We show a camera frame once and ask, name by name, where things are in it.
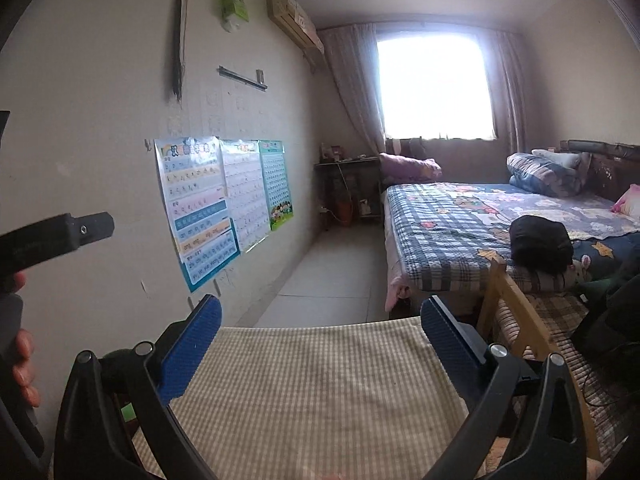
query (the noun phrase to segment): pink pillow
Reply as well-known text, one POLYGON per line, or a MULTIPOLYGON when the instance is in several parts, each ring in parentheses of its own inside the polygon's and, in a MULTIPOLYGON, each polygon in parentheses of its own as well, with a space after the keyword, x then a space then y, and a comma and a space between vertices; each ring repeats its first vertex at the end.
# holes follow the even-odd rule
POLYGON ((638 186, 638 184, 632 184, 631 187, 626 190, 626 193, 613 205, 611 210, 614 213, 622 213, 623 215, 640 220, 640 186, 638 186))
POLYGON ((434 182, 442 177, 442 168, 432 158, 418 160, 388 153, 380 153, 380 170, 394 184, 434 182))

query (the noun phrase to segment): educational poster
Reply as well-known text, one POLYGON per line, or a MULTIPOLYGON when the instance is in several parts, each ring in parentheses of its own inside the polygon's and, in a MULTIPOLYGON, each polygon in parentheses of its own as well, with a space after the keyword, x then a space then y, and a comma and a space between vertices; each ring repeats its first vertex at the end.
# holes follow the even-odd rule
POLYGON ((216 137, 156 139, 164 207, 193 292, 240 254, 216 137))
POLYGON ((221 140, 226 195, 241 251, 271 230, 257 140, 221 140))
POLYGON ((284 165, 284 147, 281 140, 259 140, 258 143, 271 229, 276 230, 293 216, 287 169, 284 165))

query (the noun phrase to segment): blue padding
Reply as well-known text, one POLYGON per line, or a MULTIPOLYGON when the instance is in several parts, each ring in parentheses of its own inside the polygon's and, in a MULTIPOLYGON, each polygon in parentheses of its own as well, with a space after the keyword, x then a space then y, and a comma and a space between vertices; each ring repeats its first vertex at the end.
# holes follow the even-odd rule
POLYGON ((482 373, 484 358, 478 355, 479 347, 486 348, 486 343, 477 332, 467 333, 465 325, 443 309, 446 306, 440 306, 434 299, 425 300, 420 309, 420 323, 451 383, 471 411, 486 388, 482 373))
POLYGON ((165 406, 185 392, 221 323, 222 306, 211 296, 162 361, 158 396, 165 406))

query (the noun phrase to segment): window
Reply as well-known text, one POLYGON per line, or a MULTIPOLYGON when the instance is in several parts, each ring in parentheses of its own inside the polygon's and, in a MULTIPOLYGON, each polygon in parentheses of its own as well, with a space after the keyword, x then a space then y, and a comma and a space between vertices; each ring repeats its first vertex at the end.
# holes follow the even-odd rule
POLYGON ((478 43, 427 33, 378 42, 386 136, 495 139, 478 43))

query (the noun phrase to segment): green plastic bag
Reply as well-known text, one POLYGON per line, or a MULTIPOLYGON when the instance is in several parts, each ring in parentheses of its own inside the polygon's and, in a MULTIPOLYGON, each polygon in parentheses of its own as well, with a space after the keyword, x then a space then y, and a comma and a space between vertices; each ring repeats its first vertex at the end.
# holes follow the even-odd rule
POLYGON ((240 20, 248 22, 249 12, 244 0, 222 0, 222 19, 231 29, 238 28, 240 20))

